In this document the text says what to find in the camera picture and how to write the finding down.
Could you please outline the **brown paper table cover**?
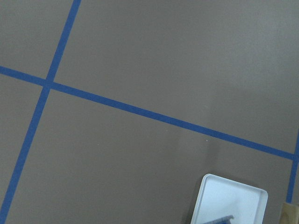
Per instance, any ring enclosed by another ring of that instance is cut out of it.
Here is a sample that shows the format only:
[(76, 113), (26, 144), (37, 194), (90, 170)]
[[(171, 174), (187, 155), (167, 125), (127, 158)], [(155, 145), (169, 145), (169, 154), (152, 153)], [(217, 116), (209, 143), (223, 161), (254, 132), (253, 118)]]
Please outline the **brown paper table cover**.
[(298, 1), (1, 1), (1, 223), (188, 224), (206, 174), (298, 204)]

